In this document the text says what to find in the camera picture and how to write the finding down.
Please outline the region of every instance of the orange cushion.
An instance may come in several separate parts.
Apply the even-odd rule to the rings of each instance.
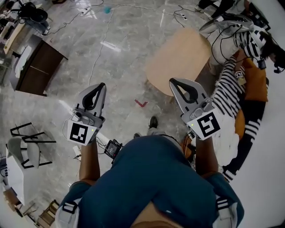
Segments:
[[[267,102],[266,71],[260,70],[250,60],[243,62],[245,67],[245,100]]]
[[[239,138],[241,140],[242,137],[244,136],[244,130],[245,130],[245,118],[242,110],[239,110],[239,112],[236,115],[235,128],[236,128],[236,134],[239,135]]]

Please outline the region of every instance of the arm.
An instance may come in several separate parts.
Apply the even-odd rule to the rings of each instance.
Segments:
[[[199,175],[218,172],[218,161],[214,152],[212,138],[196,138],[196,172]]]
[[[241,67],[241,65],[242,65],[242,63],[243,63],[242,60],[243,60],[244,58],[246,58],[246,57],[247,57],[247,56],[245,55],[244,50],[240,49],[240,50],[239,50],[239,53],[238,53],[238,56],[237,56],[237,58],[236,58],[236,67],[235,67],[235,69],[234,69],[235,72],[240,70],[240,67]]]
[[[90,145],[81,148],[81,164],[79,169],[80,181],[88,184],[95,184],[100,178],[100,167],[98,161],[98,151],[96,140]]]
[[[249,14],[249,4],[251,0],[244,0],[244,8],[246,10],[246,13]]]

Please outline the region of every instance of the dark wooden cabinet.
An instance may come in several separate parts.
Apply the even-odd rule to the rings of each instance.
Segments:
[[[32,50],[20,77],[17,78],[15,74],[18,59],[12,66],[9,80],[14,90],[46,96],[43,92],[49,80],[62,59],[66,57],[36,35],[32,35],[26,46],[30,46]]]

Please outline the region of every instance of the red tape mark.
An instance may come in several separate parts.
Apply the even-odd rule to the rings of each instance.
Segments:
[[[146,104],[147,104],[147,102],[144,102],[144,103],[142,104],[142,103],[140,103],[137,99],[135,99],[134,101],[137,102],[137,104],[138,104],[139,106],[141,106],[142,108],[143,108],[144,106],[146,106]]]

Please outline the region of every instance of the blue object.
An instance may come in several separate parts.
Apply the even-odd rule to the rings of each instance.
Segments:
[[[104,13],[110,13],[110,11],[111,11],[111,7],[110,6],[106,6],[104,8]]]

